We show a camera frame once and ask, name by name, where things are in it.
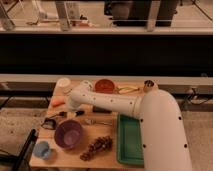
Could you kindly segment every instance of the red plate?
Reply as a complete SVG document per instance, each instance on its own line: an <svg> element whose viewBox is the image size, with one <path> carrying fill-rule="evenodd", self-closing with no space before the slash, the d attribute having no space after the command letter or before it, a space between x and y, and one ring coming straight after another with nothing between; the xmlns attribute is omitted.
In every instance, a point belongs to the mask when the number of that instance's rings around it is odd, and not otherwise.
<svg viewBox="0 0 213 171"><path fill-rule="evenodd" d="M102 79L96 82L95 91L98 93L114 93L115 84L108 79Z"/></svg>

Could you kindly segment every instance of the green tray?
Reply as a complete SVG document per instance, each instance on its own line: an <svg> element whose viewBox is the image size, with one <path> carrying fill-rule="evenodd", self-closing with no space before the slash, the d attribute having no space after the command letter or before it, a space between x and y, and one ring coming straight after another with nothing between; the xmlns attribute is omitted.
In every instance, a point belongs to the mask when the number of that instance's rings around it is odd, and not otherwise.
<svg viewBox="0 0 213 171"><path fill-rule="evenodd" d="M117 118L117 160L122 164L143 165L140 123L137 119L119 114Z"/></svg>

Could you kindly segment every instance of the black stand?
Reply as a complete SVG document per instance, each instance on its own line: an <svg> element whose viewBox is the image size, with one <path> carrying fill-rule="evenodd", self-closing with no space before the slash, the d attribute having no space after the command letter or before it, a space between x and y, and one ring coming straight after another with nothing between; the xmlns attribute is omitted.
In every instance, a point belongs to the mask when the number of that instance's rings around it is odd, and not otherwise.
<svg viewBox="0 0 213 171"><path fill-rule="evenodd" d="M8 155L1 154L0 163L13 164L12 171L18 171L19 167L21 165L21 162L24 159L25 153L26 153L28 147L30 146L30 143L35 142L37 139L37 137L35 136L35 133L36 133L36 130L32 129L18 156L10 156L10 155L8 156Z"/></svg>

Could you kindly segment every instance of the white cup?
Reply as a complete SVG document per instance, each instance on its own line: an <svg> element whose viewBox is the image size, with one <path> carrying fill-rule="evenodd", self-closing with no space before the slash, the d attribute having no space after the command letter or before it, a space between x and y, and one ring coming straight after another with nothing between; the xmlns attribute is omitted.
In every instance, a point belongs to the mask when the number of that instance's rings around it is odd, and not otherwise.
<svg viewBox="0 0 213 171"><path fill-rule="evenodd" d="M60 78L57 81L57 87L62 90L64 94L67 94L71 90L71 81L69 78Z"/></svg>

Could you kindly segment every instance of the purple bowl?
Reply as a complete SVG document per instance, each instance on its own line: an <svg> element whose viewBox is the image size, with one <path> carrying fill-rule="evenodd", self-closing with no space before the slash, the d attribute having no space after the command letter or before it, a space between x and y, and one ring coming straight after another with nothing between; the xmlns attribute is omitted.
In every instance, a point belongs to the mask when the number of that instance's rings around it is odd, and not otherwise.
<svg viewBox="0 0 213 171"><path fill-rule="evenodd" d="M67 120L57 126L54 139L59 147L72 149L79 143L82 134L83 128L80 123Z"/></svg>

